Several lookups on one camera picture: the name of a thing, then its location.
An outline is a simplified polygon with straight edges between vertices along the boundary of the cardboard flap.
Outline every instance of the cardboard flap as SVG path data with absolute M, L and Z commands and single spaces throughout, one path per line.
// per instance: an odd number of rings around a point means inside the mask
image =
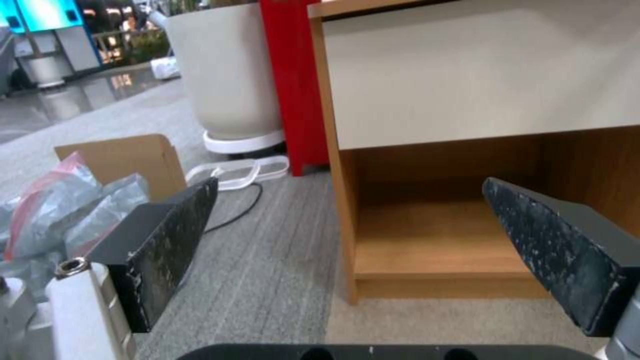
M 76 143 L 54 148 L 60 160 L 79 151 L 102 184 L 141 174 L 149 183 L 151 200 L 162 201 L 186 188 L 175 148 L 162 134 Z

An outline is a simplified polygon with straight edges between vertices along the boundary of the white drawer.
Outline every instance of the white drawer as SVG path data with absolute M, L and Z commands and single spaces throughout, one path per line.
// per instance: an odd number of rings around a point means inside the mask
M 325 22 L 340 149 L 640 123 L 640 2 L 462 0 Z

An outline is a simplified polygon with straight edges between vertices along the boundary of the wooden cabinet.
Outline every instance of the wooden cabinet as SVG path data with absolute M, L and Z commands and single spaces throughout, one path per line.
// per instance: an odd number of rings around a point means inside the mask
M 408 4 L 309 8 L 352 302 L 547 296 L 487 176 L 640 235 L 640 4 Z

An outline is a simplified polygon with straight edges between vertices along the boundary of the carpet floor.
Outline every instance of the carpet floor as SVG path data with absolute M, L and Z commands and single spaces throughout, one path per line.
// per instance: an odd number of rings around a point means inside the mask
M 0 145 L 0 200 L 58 162 L 53 147 L 162 133 L 185 171 L 214 161 L 180 80 Z M 223 193 L 210 224 L 246 208 L 255 189 Z M 203 237 L 193 271 L 153 331 L 136 335 L 140 359 L 174 359 L 213 343 L 540 343 L 592 352 L 552 300 L 342 299 L 339 227 L 330 174 L 264 183 L 244 218 Z

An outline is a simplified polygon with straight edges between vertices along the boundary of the blue screen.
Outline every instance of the blue screen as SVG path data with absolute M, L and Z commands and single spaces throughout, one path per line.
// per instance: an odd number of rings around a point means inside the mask
M 17 2 L 30 31 L 70 28 L 83 23 L 74 0 L 17 0 Z
M 14 33 L 24 32 L 24 25 L 13 0 L 0 0 L 0 26 L 9 26 Z

